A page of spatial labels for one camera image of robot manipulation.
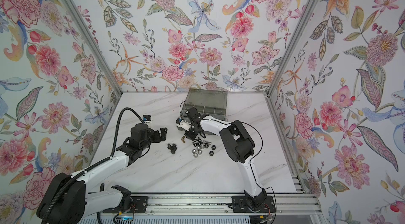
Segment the grey plastic organizer box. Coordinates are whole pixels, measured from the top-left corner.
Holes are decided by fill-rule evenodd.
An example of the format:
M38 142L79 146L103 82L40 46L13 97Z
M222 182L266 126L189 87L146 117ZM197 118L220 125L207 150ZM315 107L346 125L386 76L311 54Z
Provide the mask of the grey plastic organizer box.
M225 121L227 92L190 89L185 103L180 106L180 114L186 116L186 110L192 107L196 108L200 114L207 113L215 119Z

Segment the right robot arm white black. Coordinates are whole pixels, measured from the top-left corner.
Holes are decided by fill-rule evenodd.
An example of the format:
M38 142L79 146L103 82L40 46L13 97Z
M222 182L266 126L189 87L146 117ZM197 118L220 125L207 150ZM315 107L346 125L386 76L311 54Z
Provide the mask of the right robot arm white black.
M187 120L178 118L176 125L185 130L185 137L197 140L206 133L217 135L221 138L228 156L238 164L244 183L244 194L232 196L231 208L234 213L276 213L275 196L269 196L261 185L254 165L255 143L245 129L244 124L235 120L226 122L215 119L196 108L186 111Z

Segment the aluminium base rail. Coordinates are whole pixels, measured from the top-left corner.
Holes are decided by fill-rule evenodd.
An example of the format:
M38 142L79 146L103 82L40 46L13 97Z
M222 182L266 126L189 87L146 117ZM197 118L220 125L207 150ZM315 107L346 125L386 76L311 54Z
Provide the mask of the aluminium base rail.
M232 196L241 193L132 193L133 197L145 196L145 216L207 216L234 215L229 207ZM267 193L273 198L276 215L322 215L319 201L312 194Z

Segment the right aluminium corner post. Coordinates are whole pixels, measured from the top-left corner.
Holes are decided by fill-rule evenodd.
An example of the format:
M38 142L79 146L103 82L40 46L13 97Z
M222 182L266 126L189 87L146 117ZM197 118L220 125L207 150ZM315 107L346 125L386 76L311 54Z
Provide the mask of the right aluminium corner post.
M308 0L307 1L306 9L302 13L301 18L298 21L294 32L292 33L291 41L289 42L289 44L286 48L286 51L282 57L282 60L281 60L280 64L278 65L275 77L273 78L273 81L267 92L268 98L273 93L276 92L277 85L278 85L279 81L281 80L284 69L286 68L287 63L289 62L291 56L293 55L293 52L294 52L296 46L298 45L298 42L300 41L305 28L307 27L307 25L309 23L309 19L310 19L311 15L313 14L314 9L316 8L318 1L319 0Z

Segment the black wing nut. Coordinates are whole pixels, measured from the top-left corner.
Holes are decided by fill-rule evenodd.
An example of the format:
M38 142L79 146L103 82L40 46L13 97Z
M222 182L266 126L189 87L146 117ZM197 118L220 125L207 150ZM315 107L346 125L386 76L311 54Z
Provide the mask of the black wing nut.
M202 146L204 143L202 142L202 141L198 141L198 142L194 142L193 143L193 146L194 147L199 147L199 146Z

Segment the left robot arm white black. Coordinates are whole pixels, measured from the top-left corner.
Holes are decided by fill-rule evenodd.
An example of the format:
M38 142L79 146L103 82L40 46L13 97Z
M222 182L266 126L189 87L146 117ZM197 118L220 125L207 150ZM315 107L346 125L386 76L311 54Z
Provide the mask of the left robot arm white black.
M112 156L72 174L56 175L36 215L44 224L77 224L82 218L106 209L125 212L134 206L131 191L123 186L111 186L92 192L109 176L132 165L151 144L164 142L167 128L153 130L145 123L131 128L131 135L115 149Z

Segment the aluminium corner post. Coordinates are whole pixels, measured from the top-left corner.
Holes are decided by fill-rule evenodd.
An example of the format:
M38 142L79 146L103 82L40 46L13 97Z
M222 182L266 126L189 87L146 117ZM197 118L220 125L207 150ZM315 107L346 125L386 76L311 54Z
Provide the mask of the aluminium corner post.
M101 50L99 49L96 41L94 40L92 34L87 28L85 20L82 18L76 4L73 0L61 0L61 2L66 6L67 12L72 17L75 24L78 26L78 30L84 40L84 42L89 46L91 52L95 56L97 63L99 64L101 70L104 72L106 79L108 80L110 87L117 94L118 99L121 98L123 92L119 87L112 70L109 68Z
M313 14L314 9L316 8L318 1L319 0L308 0L307 1L306 9L302 13L301 18L298 21L294 32L292 33L291 41L289 42L289 44L286 48L286 51L282 57L282 60L281 60L280 64L278 65L275 77L273 78L273 81L267 92L268 98L273 93L276 92L277 85L278 85L279 81L281 80L284 69L286 68L287 63L289 62L291 56L293 55L293 52L294 52L296 46L298 45L298 42L300 41L305 28L307 27L307 25L309 23L309 19L310 19L311 15Z

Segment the black bolts cluster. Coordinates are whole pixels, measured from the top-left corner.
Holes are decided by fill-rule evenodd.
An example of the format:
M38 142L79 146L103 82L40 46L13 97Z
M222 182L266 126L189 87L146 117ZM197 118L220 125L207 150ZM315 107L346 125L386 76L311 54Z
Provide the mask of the black bolts cluster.
M175 154L177 151L177 145L176 144L168 144L167 145L168 150L170 151L171 154Z

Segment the left aluminium corner post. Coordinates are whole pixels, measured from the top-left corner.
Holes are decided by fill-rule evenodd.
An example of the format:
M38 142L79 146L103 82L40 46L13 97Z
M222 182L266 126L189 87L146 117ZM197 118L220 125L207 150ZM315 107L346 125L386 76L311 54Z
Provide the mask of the left aluminium corner post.
M67 12L72 17L75 24L78 26L78 30L84 40L84 42L89 46L91 52L95 56L97 63L99 64L101 70L104 72L106 79L108 80L110 87L117 94L118 99L121 98L123 92L119 87L112 70L109 68L101 50L99 49L96 41L94 40L92 34L87 28L85 20L82 18L76 4L73 0L61 0L61 2L66 6Z

